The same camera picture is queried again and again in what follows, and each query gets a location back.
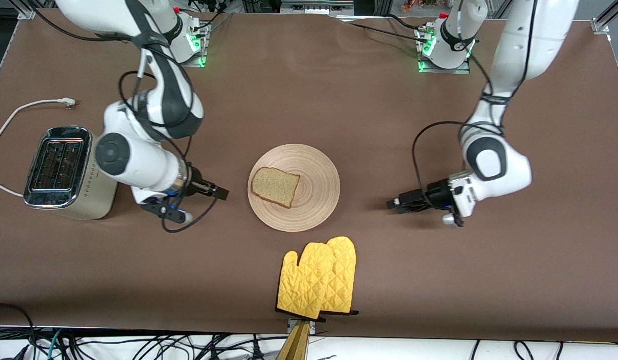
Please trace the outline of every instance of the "oven mitt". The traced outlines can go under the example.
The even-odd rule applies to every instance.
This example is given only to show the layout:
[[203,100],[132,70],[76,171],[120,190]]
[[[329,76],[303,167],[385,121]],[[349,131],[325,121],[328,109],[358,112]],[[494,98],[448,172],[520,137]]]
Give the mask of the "oven mitt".
[[277,289],[278,312],[317,321],[327,294],[335,257],[327,244],[309,243],[298,263],[295,251],[284,255]]
[[351,313],[351,301],[353,301],[355,247],[351,240],[344,236],[329,240],[327,246],[333,251],[334,262],[327,294],[322,304],[322,311],[324,313],[349,315]]

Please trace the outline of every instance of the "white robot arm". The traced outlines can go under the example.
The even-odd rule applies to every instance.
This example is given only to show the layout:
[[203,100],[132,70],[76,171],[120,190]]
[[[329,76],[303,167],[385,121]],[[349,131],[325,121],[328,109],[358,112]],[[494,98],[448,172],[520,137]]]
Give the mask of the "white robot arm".
[[57,0],[56,4],[85,30],[130,38],[140,50],[139,77],[146,65],[155,76],[155,88],[134,93],[129,100],[105,110],[105,129],[96,145],[100,169],[130,185],[142,208],[179,224],[192,218],[177,206],[166,210],[162,199],[199,193],[226,200],[228,191],[203,180],[197,169],[160,145],[161,141],[195,134],[204,115],[187,74],[159,27],[171,29],[178,23],[166,0]]
[[[468,0],[467,3],[481,0]],[[387,203],[403,214],[428,208],[449,210],[448,225],[462,226],[476,203],[521,191],[531,184],[528,159],[503,137],[502,117],[520,85],[542,75],[569,32],[578,0],[516,0],[500,38],[478,105],[459,133],[469,170]]]

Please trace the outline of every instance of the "cable connector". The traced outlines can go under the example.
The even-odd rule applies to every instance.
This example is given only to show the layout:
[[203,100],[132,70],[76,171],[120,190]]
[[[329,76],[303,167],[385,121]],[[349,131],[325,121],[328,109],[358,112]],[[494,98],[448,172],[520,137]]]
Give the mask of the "cable connector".
[[63,97],[60,100],[58,100],[58,103],[62,103],[66,105],[67,110],[71,110],[77,102],[78,102],[77,100],[73,100],[72,98],[68,98],[68,97],[66,98]]

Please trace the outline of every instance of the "white power cord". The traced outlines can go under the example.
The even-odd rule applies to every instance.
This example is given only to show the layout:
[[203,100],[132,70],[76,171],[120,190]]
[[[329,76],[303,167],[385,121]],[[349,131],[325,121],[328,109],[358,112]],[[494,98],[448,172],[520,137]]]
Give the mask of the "white power cord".
[[[40,101],[34,101],[30,104],[26,104],[23,105],[21,107],[18,107],[16,109],[16,111],[13,112],[13,114],[11,114],[11,116],[9,116],[9,118],[7,119],[7,121],[4,122],[4,125],[2,125],[2,128],[0,129],[0,136],[2,136],[2,133],[4,132],[4,130],[7,129],[7,126],[9,126],[9,123],[11,123],[11,120],[13,120],[14,117],[16,117],[16,115],[18,114],[18,112],[26,109],[26,108],[30,108],[31,106],[34,107],[36,105],[41,105],[41,104],[49,104],[49,103],[60,103],[60,104],[64,104],[67,107],[72,107],[73,105],[75,105],[75,100],[73,100],[72,98],[56,98],[53,100],[40,100]],[[9,194],[13,194],[14,196],[19,196],[20,198],[22,198],[22,194],[20,193],[16,193],[15,191],[12,191],[10,189],[7,189],[6,187],[3,187],[2,185],[0,185],[0,189],[6,191]]]

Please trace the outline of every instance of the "brown table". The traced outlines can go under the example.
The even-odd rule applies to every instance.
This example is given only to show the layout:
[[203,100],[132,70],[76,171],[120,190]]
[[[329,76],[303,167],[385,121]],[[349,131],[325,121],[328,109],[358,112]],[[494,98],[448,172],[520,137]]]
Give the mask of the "brown table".
[[[83,34],[59,12],[48,16]],[[390,20],[364,23],[409,34]],[[480,31],[475,54],[487,68],[503,25]],[[320,15],[233,16],[209,53],[206,68],[189,70],[206,110],[190,160],[229,200],[168,235],[127,186],[107,218],[85,222],[0,191],[1,303],[50,326],[283,333],[274,305],[284,253],[346,235],[360,315],[330,316],[328,335],[618,342],[618,68],[588,22],[574,23],[551,69],[507,112],[508,141],[530,158],[533,185],[480,203],[462,230],[444,228],[441,212],[397,215],[384,203],[417,187],[414,135],[471,114],[484,84],[476,68],[418,73],[412,43]],[[22,189],[47,128],[101,132],[119,75],[138,60],[130,44],[21,22],[0,71],[0,125],[30,101],[82,104],[22,112],[0,140],[0,182]],[[424,182],[459,170],[456,131],[421,139]],[[246,192],[254,162],[289,143],[327,154],[342,186],[334,214],[297,234],[258,221]],[[198,214],[208,203],[185,207]]]

